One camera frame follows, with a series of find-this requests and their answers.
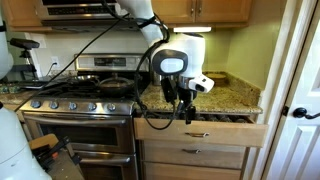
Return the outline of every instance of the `oven handle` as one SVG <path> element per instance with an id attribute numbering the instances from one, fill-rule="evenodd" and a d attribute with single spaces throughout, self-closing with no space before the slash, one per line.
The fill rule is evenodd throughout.
<path id="1" fill-rule="evenodd" d="M 35 116 L 24 116 L 25 119 L 30 119 L 36 122 L 44 123 L 44 124 L 56 124 L 56 125 L 123 125 L 126 123 L 126 120 L 90 120 L 90 121 L 77 121 L 77 120 L 68 120 L 65 119 L 63 121 L 45 118 L 45 117 L 35 117 Z"/>
<path id="2" fill-rule="evenodd" d="M 97 164 L 97 165 L 124 165 L 130 162 L 131 158 L 129 156 L 117 156 L 114 155 L 110 159 L 92 159 L 92 158 L 82 158 L 80 163 L 83 164 Z"/>

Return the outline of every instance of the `kitchen drawer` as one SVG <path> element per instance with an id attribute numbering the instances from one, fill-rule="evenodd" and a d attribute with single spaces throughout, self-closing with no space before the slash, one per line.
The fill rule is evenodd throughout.
<path id="1" fill-rule="evenodd" d="M 156 127 L 164 127 L 168 120 L 149 119 Z M 155 130 L 144 118 L 135 118 L 135 137 L 139 140 L 164 140 L 231 146 L 262 147 L 268 125 L 253 123 L 226 123 L 193 120 L 186 125 L 174 120 L 164 130 Z"/>
<path id="2" fill-rule="evenodd" d="M 241 169 L 245 147 L 214 144 L 143 141 L 148 162 Z"/>
<path id="3" fill-rule="evenodd" d="M 144 162 L 146 180 L 239 180 L 240 170 Z"/>

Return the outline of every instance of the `under-cabinet light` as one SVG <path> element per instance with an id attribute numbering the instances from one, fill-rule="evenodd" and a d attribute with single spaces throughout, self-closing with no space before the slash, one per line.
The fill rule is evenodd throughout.
<path id="1" fill-rule="evenodd" d="M 211 27 L 176 27 L 173 32 L 210 32 Z"/>

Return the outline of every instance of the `stove knob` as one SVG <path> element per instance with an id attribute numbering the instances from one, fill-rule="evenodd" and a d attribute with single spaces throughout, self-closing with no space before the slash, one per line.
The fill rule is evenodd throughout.
<path id="1" fill-rule="evenodd" d="M 77 109 L 77 104 L 74 103 L 74 102 L 70 102 L 70 103 L 69 103 L 69 109 L 70 109 L 70 110 L 75 110 L 75 109 Z"/>
<path id="2" fill-rule="evenodd" d="M 51 109 L 58 109 L 59 103 L 57 101 L 51 101 L 49 106 Z"/>
<path id="3" fill-rule="evenodd" d="M 89 111 L 94 111 L 94 110 L 96 110 L 96 109 L 97 109 L 96 103 L 89 103 L 88 109 L 89 109 Z"/>
<path id="4" fill-rule="evenodd" d="M 35 108 L 35 109 L 38 109 L 41 106 L 41 102 L 40 101 L 36 101 L 36 100 L 32 100 L 30 106 Z"/>
<path id="5" fill-rule="evenodd" d="M 107 108 L 109 109 L 109 111 L 115 111 L 116 110 L 116 106 L 112 103 L 108 103 L 107 104 Z"/>

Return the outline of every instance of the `oven door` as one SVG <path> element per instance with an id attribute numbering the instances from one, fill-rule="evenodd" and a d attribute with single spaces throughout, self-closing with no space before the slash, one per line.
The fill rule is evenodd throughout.
<path id="1" fill-rule="evenodd" d="M 24 112 L 33 138 L 55 134 L 68 136 L 74 150 L 133 154 L 131 116 Z"/>
<path id="2" fill-rule="evenodd" d="M 75 151 L 85 179 L 138 180 L 135 155 Z"/>

